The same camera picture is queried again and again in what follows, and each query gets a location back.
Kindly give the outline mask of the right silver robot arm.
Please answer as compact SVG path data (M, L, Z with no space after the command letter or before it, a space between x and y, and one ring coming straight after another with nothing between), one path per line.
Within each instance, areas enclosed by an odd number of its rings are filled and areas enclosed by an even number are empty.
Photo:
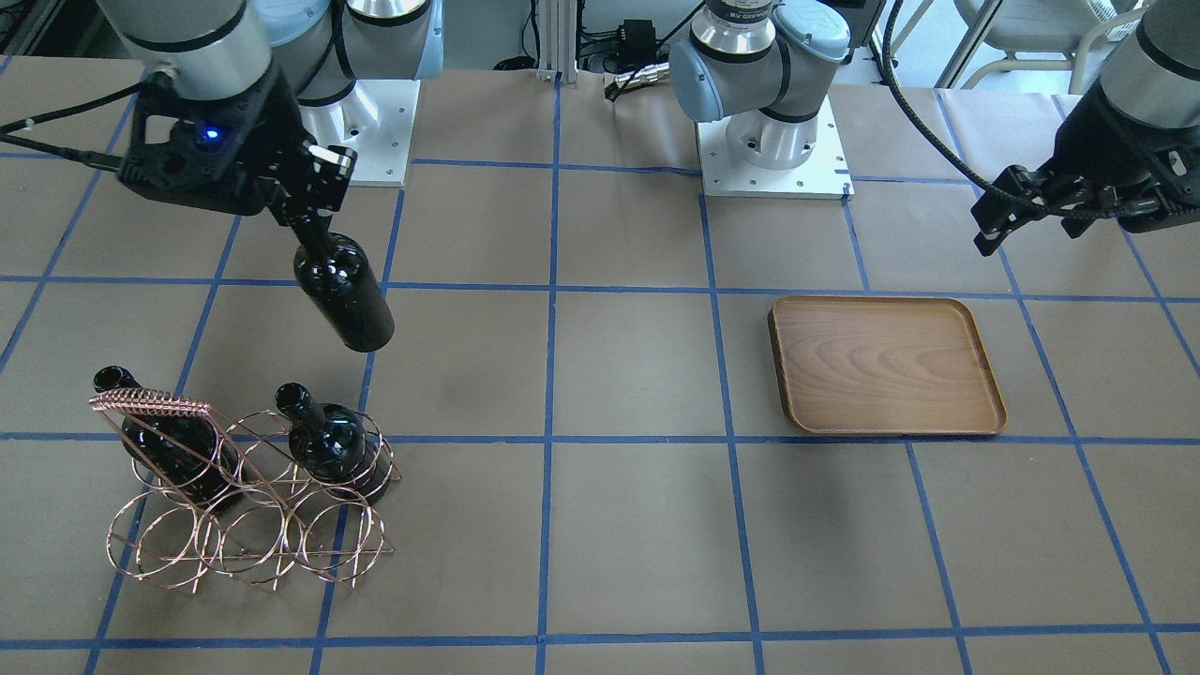
M326 225L359 141L382 133L367 80L444 68L439 1L103 1L146 65L116 180L158 203Z

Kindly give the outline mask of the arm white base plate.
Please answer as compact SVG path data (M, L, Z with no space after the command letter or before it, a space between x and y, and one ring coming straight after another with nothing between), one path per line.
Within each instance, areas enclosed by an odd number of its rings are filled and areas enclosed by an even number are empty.
M229 101L244 123L238 159L292 195L331 183L334 165L355 154L353 187L401 189L412 159L418 80L314 80L296 89L281 71Z
M815 118L791 124L751 110L698 123L708 197L844 201L856 193L829 98Z

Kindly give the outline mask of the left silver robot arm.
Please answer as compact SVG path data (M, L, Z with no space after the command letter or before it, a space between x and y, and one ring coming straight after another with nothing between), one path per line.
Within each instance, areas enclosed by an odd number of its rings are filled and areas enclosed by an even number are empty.
M1050 159L1012 165L994 180L972 171L926 127L896 85L892 50L901 2L886 20L878 67L914 129L982 190L971 214L989 256L1037 219L1061 219L1072 238L1097 219L1128 233L1196 222L1196 2L1151 1L1099 19L1086 1L964 1L967 29L938 84L960 80L985 43L1002 60L973 74L1068 68L1080 95ZM686 17L668 56L676 98L694 121L728 129L742 162L792 171L806 159L818 104L848 31L818 1L704 1Z

